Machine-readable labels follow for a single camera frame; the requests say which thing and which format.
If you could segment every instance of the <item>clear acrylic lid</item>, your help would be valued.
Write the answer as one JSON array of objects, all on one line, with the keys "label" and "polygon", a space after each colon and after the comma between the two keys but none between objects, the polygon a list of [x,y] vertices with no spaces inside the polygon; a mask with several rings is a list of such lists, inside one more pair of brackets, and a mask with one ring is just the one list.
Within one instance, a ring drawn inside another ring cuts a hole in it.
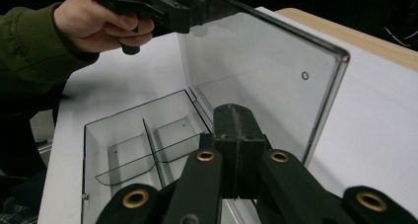
[{"label": "clear acrylic lid", "polygon": [[307,162],[348,52],[234,0],[213,3],[218,20],[179,35],[190,92],[209,121],[223,104],[249,108],[274,148]]}]

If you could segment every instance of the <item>dark background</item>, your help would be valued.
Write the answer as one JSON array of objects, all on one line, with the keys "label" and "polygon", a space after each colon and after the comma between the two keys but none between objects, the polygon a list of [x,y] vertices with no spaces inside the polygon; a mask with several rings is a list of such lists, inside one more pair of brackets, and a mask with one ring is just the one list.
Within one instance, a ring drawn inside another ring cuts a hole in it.
[{"label": "dark background", "polygon": [[[64,0],[0,0],[0,14],[14,6],[33,9]],[[276,11],[297,8],[326,20],[418,50],[418,0],[238,0]],[[170,31],[157,26],[155,36]]]}]

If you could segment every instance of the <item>human hand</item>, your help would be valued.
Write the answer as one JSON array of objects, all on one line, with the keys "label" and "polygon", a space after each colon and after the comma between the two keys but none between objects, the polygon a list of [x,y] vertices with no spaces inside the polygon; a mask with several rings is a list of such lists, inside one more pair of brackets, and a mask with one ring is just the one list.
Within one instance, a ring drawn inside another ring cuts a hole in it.
[{"label": "human hand", "polygon": [[59,31],[85,52],[115,49],[122,43],[140,46],[153,37],[151,19],[138,19],[134,13],[117,15],[94,0],[66,0],[53,16]]}]

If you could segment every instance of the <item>olive green sleeve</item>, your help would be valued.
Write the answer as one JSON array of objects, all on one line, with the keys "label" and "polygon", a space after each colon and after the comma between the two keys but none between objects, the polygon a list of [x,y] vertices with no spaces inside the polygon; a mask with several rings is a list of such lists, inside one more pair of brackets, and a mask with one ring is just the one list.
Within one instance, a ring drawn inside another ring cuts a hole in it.
[{"label": "olive green sleeve", "polygon": [[0,17],[0,97],[44,93],[98,59],[98,53],[77,52],[60,35],[53,22],[58,6],[18,7]]}]

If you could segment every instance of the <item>transparent plastic box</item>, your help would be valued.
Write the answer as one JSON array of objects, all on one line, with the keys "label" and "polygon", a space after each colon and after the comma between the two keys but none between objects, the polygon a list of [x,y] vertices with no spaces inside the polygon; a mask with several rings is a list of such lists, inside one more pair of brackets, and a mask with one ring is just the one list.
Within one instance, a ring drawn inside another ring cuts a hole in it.
[{"label": "transparent plastic box", "polygon": [[[212,111],[250,109],[274,148],[310,160],[349,54],[233,0],[233,14],[178,35],[187,88],[85,126],[82,221],[95,223],[121,188],[180,178]],[[222,223],[259,223],[250,200],[224,200]]]}]

